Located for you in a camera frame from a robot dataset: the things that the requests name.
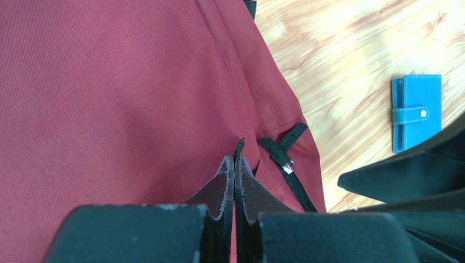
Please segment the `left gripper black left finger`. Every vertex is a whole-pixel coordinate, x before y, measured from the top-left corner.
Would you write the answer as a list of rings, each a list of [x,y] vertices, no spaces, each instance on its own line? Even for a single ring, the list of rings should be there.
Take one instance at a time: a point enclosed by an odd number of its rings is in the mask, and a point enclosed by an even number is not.
[[[61,223],[44,262],[228,262],[234,160],[183,204],[83,205]]]

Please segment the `red student backpack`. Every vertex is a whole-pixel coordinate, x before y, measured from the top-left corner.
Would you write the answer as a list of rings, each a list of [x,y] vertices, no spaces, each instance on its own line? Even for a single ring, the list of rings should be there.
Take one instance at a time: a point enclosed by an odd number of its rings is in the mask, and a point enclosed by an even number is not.
[[[1,1],[1,262],[83,205],[182,204],[241,150],[297,212],[320,156],[256,1]]]

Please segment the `teal blue wallet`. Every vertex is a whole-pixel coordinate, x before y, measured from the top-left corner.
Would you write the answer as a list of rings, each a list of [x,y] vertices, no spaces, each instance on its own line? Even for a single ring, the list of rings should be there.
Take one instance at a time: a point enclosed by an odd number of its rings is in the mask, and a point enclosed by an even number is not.
[[[393,152],[409,150],[442,129],[442,76],[392,79]]]

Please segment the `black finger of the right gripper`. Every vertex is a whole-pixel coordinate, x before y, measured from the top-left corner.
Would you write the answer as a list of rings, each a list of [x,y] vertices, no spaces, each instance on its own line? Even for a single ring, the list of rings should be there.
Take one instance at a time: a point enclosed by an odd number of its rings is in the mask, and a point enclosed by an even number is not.
[[[464,262],[464,189],[362,194],[382,204],[347,215],[349,262]]]
[[[464,115],[414,148],[342,174],[338,186],[384,203],[464,203]]]

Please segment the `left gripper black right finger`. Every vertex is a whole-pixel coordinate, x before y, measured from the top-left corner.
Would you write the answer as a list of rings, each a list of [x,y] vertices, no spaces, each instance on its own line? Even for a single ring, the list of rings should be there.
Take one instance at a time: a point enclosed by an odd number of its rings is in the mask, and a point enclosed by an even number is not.
[[[386,213],[296,213],[235,161],[238,262],[418,262],[406,231]]]

